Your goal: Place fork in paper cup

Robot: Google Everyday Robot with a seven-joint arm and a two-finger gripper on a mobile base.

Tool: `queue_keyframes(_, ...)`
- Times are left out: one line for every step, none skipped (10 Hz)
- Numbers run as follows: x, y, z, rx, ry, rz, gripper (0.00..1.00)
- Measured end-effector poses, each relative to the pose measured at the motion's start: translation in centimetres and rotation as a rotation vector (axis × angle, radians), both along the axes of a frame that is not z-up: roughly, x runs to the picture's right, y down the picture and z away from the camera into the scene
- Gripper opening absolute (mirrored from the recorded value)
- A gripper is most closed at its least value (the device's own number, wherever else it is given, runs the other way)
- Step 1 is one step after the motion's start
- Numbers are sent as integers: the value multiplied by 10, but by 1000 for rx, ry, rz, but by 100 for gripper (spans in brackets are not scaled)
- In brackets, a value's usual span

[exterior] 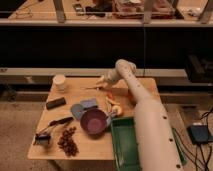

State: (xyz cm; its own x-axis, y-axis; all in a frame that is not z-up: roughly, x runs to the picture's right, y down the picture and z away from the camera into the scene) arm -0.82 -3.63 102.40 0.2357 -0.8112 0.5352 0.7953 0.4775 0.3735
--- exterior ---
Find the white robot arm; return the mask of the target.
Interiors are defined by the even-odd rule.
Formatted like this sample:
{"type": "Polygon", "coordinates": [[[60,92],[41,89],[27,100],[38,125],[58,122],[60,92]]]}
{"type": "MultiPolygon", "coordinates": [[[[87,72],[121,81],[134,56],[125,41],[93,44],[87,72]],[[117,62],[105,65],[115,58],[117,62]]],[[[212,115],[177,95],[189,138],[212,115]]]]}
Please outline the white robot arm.
{"type": "Polygon", "coordinates": [[[134,63],[119,59],[98,82],[112,86],[123,79],[136,101],[133,116],[142,171],[183,171],[167,111],[135,72],[134,63]]]}

